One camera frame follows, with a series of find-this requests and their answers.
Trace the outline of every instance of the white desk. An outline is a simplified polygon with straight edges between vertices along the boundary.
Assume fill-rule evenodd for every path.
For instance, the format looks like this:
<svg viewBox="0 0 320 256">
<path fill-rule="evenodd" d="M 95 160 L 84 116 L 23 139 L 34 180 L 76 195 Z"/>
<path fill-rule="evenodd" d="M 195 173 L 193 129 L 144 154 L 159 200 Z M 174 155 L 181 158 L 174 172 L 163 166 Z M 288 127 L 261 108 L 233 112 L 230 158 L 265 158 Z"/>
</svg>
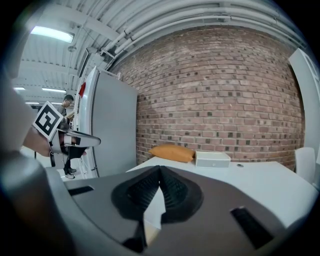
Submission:
<svg viewBox="0 0 320 256">
<path fill-rule="evenodd" d="M 231 184 L 273 212 L 285 227 L 308 214 L 318 196 L 318 191 L 311 184 L 278 162 L 231 162 L 228 169 L 206 169 L 196 168 L 193 162 L 183 163 L 155 156 L 128 172 L 157 165 Z"/>
</svg>

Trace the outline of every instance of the orange cushion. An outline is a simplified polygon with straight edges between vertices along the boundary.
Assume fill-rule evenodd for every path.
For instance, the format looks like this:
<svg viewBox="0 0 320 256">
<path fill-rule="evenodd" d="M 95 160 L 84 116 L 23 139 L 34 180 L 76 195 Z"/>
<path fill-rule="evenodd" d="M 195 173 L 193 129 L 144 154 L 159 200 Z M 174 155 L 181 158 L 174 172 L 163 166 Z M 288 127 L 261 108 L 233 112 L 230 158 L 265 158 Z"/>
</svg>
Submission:
<svg viewBox="0 0 320 256">
<path fill-rule="evenodd" d="M 159 158 L 184 163 L 192 161 L 195 154 L 195 152 L 189 148 L 172 144 L 162 144 L 159 146 L 155 146 L 154 148 L 149 150 L 149 153 Z"/>
</svg>

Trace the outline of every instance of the ceiling pipe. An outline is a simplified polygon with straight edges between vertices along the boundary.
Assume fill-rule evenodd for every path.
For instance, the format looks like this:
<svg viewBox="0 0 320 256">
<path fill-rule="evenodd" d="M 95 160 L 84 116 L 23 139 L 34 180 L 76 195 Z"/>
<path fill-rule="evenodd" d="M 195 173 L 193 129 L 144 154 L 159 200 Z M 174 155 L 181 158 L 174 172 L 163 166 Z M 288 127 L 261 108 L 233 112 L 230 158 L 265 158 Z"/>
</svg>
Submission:
<svg viewBox="0 0 320 256">
<path fill-rule="evenodd" d="M 114 63 L 114 61 L 126 50 L 128 49 L 130 46 L 132 46 L 135 43 L 138 43 L 139 41 L 145 39 L 146 37 L 160 31 L 163 29 L 166 29 L 168 27 L 172 27 L 174 25 L 178 25 L 181 23 L 186 23 L 186 22 L 191 22 L 191 21 L 197 21 L 197 20 L 208 20 L 208 19 L 230 19 L 230 20 L 236 20 L 236 21 L 242 21 L 242 22 L 247 22 L 247 23 L 251 23 L 251 24 L 255 24 L 264 28 L 267 28 L 269 30 L 275 31 L 276 33 L 279 33 L 281 35 L 283 35 L 285 38 L 288 38 L 290 40 L 292 40 L 293 42 L 295 42 L 297 45 L 301 45 L 301 43 L 295 41 L 292 37 L 288 36 L 286 33 L 272 27 L 266 24 L 263 24 L 261 22 L 255 21 L 255 20 L 251 20 L 251 19 L 247 19 L 247 18 L 242 18 L 242 17 L 235 17 L 235 16 L 230 16 L 230 15 L 209 15 L 209 16 L 199 16 L 199 17 L 192 17 L 192 18 L 186 18 L 183 20 L 178 20 L 169 24 L 166 24 L 164 26 L 158 27 L 152 31 L 149 31 L 148 33 L 144 34 L 143 36 L 139 37 L 138 39 L 136 39 L 135 41 L 131 42 L 129 45 L 127 45 L 124 49 L 122 49 L 116 56 L 114 56 L 114 58 L 109 62 L 109 64 L 106 67 L 106 70 L 108 70 L 111 65 Z"/>
<path fill-rule="evenodd" d="M 141 29 L 137 33 L 131 35 L 131 37 L 125 43 L 120 45 L 114 52 L 116 54 L 120 53 L 124 48 L 129 46 L 136 39 L 143 36 L 148 31 L 151 31 L 153 29 L 158 28 L 159 26 L 163 26 L 165 24 L 168 24 L 170 22 L 173 22 L 175 20 L 178 20 L 178 19 L 181 19 L 184 17 L 188 17 L 188 16 L 192 16 L 192 15 L 201 15 L 201 14 L 205 14 L 205 13 L 225 13 L 225 14 L 230 14 L 230 16 L 246 15 L 249 17 L 253 17 L 253 18 L 256 18 L 259 20 L 263 20 L 264 22 L 274 24 L 275 26 L 278 26 L 279 28 L 283 29 L 284 31 L 287 31 L 288 34 L 291 34 L 295 38 L 298 38 L 299 41 L 303 42 L 303 40 L 290 28 L 288 28 L 287 26 L 285 26 L 281 22 L 279 22 L 271 17 L 268 17 L 266 15 L 263 15 L 263 14 L 260 14 L 260 13 L 254 12 L 254 11 L 250 11 L 250 10 L 241 9 L 241 8 L 214 7 L 214 8 L 197 8 L 197 9 L 192 9 L 192 10 L 188 10 L 188 11 L 181 11 L 181 12 L 175 13 L 171 16 L 167 16 L 165 18 L 159 19 L 159 20 L 151 23 L 150 25 L 144 27 L 143 29 Z"/>
<path fill-rule="evenodd" d="M 165 6 L 156 8 L 154 11 L 147 13 L 146 15 L 138 18 L 137 20 L 133 21 L 114 41 L 109 43 L 103 51 L 108 51 L 112 47 L 114 47 L 121 39 L 123 39 L 126 35 L 129 35 L 134 29 L 137 29 L 139 26 L 145 24 L 149 20 L 152 20 L 160 15 L 166 14 L 168 12 L 184 8 L 190 7 L 195 5 L 201 4 L 219 4 L 221 0 L 180 0 L 173 3 L 169 3 Z M 256 8 L 257 10 L 262 10 L 265 13 L 269 13 L 272 16 L 279 17 L 279 13 L 269 8 L 263 4 L 251 1 L 251 0 L 225 0 L 224 3 L 231 3 L 231 4 L 238 4 L 240 6 L 247 6 L 250 8 Z"/>
</svg>

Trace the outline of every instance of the white box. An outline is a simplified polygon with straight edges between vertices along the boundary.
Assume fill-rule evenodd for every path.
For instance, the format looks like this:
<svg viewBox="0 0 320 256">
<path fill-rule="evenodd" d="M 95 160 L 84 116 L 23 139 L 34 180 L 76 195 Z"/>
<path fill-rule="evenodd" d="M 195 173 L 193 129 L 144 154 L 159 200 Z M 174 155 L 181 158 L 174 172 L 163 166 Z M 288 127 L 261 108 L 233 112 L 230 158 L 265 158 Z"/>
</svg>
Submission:
<svg viewBox="0 0 320 256">
<path fill-rule="evenodd" d="M 227 169 L 231 158 L 223 152 L 195 152 L 195 166 L 199 168 Z"/>
</svg>

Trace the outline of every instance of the fluorescent light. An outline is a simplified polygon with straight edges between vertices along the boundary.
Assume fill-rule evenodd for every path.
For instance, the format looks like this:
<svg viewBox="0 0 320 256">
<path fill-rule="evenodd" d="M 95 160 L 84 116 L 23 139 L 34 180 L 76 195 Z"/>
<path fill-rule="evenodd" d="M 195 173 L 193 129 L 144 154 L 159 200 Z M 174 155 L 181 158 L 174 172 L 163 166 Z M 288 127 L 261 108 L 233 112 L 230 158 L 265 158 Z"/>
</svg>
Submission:
<svg viewBox="0 0 320 256">
<path fill-rule="evenodd" d="M 44 91 L 49 91 L 49 92 L 56 92 L 56 93 L 66 93 L 66 90 L 60 90 L 60 89 L 51 89 L 51 88 L 42 88 Z"/>
<path fill-rule="evenodd" d="M 55 38 L 58 40 L 65 41 L 67 43 L 71 43 L 72 40 L 74 39 L 74 36 L 72 34 L 68 34 L 68 33 L 55 30 L 52 28 L 44 27 L 44 26 L 35 26 L 34 29 L 31 31 L 31 34 Z"/>
</svg>

